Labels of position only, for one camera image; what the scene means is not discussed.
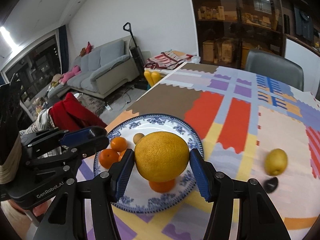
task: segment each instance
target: small orange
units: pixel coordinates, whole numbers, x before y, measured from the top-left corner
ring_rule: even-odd
[[[110,146],[115,151],[122,152],[127,149],[127,141],[123,137],[116,137],[111,140]]]
[[[158,193],[165,193],[173,189],[175,185],[175,179],[165,181],[165,182],[153,182],[149,181],[149,186],[152,190]]]
[[[118,162],[119,155],[113,149],[104,149],[99,155],[99,162],[102,167],[110,169],[113,163]]]
[[[125,151],[126,151],[126,150],[124,150],[124,151],[122,151],[122,152],[120,153],[120,155],[119,155],[119,161],[121,161],[121,159],[122,159],[122,157],[123,157],[123,155],[124,155]]]

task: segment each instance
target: blue and white plate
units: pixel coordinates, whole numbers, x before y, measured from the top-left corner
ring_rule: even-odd
[[[152,132],[167,131],[179,135],[186,141],[189,149],[197,148],[203,157],[203,148],[197,133],[183,120],[166,114],[144,114],[131,118],[116,128],[109,134],[111,141],[114,137],[124,137],[128,142],[128,148],[134,149],[133,136],[136,133],[147,135]],[[94,175],[97,176],[107,169],[103,168],[99,162],[99,153],[94,159]],[[175,187],[165,193],[154,192],[146,179],[133,167],[124,196],[113,203],[118,208],[132,213],[154,213],[165,210],[177,204],[185,198],[196,184],[190,164],[185,171],[176,178]]]

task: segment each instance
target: sofa armrest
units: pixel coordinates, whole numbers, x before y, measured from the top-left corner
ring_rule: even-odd
[[[109,62],[108,64],[101,66],[97,70],[93,71],[90,75],[90,81],[94,82],[97,78],[101,77],[103,74],[107,73],[112,68],[120,65],[121,63],[127,61],[130,58],[130,55],[123,55],[116,58],[115,60]]]

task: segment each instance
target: colorful tablecloth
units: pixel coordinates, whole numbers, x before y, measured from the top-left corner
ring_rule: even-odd
[[[204,158],[233,179],[262,184],[266,154],[281,148],[289,164],[270,198],[292,240],[301,240],[320,213],[320,102],[276,80],[226,67],[187,63],[149,90],[108,127],[141,114],[179,117],[198,133]],[[93,156],[78,180],[93,178]],[[90,201],[88,239],[94,239]],[[122,240],[200,240],[212,203],[197,188],[182,202],[156,214],[139,215],[113,207]],[[236,239],[239,201],[235,200],[230,239]]]

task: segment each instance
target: table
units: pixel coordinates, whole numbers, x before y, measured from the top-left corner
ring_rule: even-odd
[[[170,114],[189,123],[204,147],[204,158],[232,179],[262,184],[266,154],[281,148],[289,164],[269,197],[292,240],[301,240],[320,213],[320,102],[273,79],[237,69],[183,64],[151,88],[106,129],[148,113]],[[94,157],[85,159],[78,180],[93,178]],[[94,239],[90,201],[88,239]],[[195,188],[182,202],[156,214],[133,214],[113,207],[122,240],[199,240],[212,203]],[[230,239],[236,239],[235,200]]]

